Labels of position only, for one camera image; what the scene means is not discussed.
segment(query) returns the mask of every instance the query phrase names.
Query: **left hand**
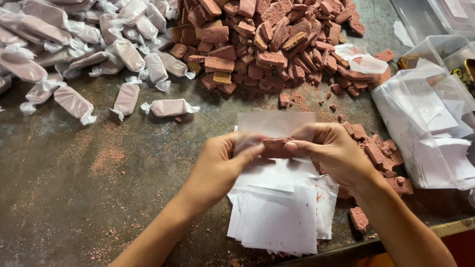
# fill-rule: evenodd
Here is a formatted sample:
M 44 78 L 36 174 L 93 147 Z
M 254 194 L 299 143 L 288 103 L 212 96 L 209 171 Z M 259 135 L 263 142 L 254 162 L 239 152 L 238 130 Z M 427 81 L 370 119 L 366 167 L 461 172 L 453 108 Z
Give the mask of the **left hand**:
M 264 145 L 260 143 L 233 157 L 236 143 L 244 139 L 260 142 L 266 137 L 234 132 L 206 141 L 179 192 L 193 206 L 195 215 L 199 216 L 218 203 L 231 190 L 244 167 L 264 151 Z

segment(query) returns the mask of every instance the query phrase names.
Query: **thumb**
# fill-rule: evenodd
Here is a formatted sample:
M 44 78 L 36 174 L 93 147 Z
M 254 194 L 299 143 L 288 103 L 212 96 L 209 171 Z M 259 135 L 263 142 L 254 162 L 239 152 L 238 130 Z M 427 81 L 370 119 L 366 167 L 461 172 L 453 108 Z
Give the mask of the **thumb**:
M 325 145 L 315 144 L 303 140 L 292 140 L 285 144 L 285 149 L 296 155 L 311 156 L 319 158 L 325 154 Z
M 264 144 L 258 144 L 246 148 L 245 150 L 241 151 L 237 156 L 235 156 L 230 162 L 236 163 L 240 170 L 244 169 L 246 165 L 251 163 L 258 155 L 262 154 L 264 151 Z

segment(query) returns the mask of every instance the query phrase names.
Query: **hand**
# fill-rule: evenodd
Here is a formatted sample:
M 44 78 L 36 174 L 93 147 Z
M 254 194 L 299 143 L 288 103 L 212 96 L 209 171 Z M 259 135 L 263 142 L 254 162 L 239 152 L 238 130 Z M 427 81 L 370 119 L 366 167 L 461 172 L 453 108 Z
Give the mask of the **hand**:
M 231 190 L 244 167 L 264 151 L 261 143 L 248 147 L 233 157 L 236 143 L 244 139 L 258 143 L 266 137 L 234 132 L 206 141 L 179 192 L 193 205 L 197 215 L 218 203 Z
M 306 124 L 291 137 L 298 140 L 286 143 L 285 148 L 311 156 L 339 185 L 353 189 L 368 179 L 381 177 L 341 124 Z

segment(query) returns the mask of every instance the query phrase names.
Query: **plastic lid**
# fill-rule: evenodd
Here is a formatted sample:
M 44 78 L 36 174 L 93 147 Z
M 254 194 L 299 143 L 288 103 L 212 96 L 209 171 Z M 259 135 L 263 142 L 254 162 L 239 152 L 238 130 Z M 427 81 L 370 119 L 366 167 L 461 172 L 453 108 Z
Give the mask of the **plastic lid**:
M 474 0 L 428 0 L 450 34 L 475 36 Z

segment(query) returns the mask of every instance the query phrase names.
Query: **metal table surface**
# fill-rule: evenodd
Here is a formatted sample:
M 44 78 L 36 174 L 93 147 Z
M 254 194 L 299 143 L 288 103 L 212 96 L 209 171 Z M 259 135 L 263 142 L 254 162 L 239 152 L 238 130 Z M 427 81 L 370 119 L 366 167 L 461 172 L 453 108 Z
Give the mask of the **metal table surface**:
M 354 1 L 366 34 L 349 34 L 347 43 L 368 42 L 372 55 L 390 48 L 400 57 L 409 49 L 393 34 L 392 25 L 399 18 L 389 0 Z M 396 61 L 390 67 L 396 74 Z M 232 131 L 238 112 L 276 110 L 280 93 L 240 86 L 227 96 L 208 91 L 199 79 L 204 74 L 194 80 L 172 76 L 170 94 L 142 84 L 135 112 L 120 122 L 109 107 L 132 73 L 91 78 L 89 70 L 67 81 L 95 106 L 97 122 L 88 126 L 53 98 L 33 115 L 23 116 L 19 105 L 26 102 L 24 95 L 32 84 L 14 79 L 12 88 L 0 95 L 0 106 L 6 109 L 0 113 L 1 266 L 107 266 L 175 195 L 204 142 Z M 310 110 L 318 122 L 335 122 L 343 114 L 367 132 L 389 138 L 368 92 L 357 98 L 332 95 L 319 106 L 329 90 L 328 80 L 324 76 L 318 87 L 285 88 L 302 99 L 288 110 Z M 201 111 L 181 116 L 183 122 L 178 123 L 140 110 L 145 101 L 176 98 L 185 98 Z M 330 104 L 339 106 L 336 113 Z M 405 175 L 403 168 L 398 174 Z M 466 195 L 457 190 L 415 190 L 403 200 L 432 226 L 474 216 Z M 194 223 L 164 266 L 229 266 L 233 258 L 244 266 L 322 266 L 383 252 L 371 227 L 362 236 L 352 226 L 352 207 L 351 200 L 338 200 L 333 239 L 320 242 L 318 255 L 272 260 L 264 250 L 243 248 L 226 236 L 231 204 L 223 199 Z

